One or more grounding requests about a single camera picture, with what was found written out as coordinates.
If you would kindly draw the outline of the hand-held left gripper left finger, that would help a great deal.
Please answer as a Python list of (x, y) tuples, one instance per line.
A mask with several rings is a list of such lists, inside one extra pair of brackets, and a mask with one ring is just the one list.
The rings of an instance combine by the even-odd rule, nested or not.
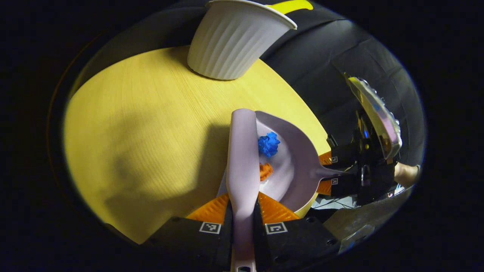
[(142, 243), (142, 248), (161, 258), (162, 271), (229, 272), (232, 218), (231, 202), (225, 193), (187, 217), (171, 217)]

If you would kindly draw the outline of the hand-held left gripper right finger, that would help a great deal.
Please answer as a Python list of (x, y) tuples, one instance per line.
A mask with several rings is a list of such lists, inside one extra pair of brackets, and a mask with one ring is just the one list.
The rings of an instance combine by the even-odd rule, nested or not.
[(253, 213), (256, 271), (300, 272), (337, 255), (339, 240), (313, 216), (296, 215), (259, 192)]

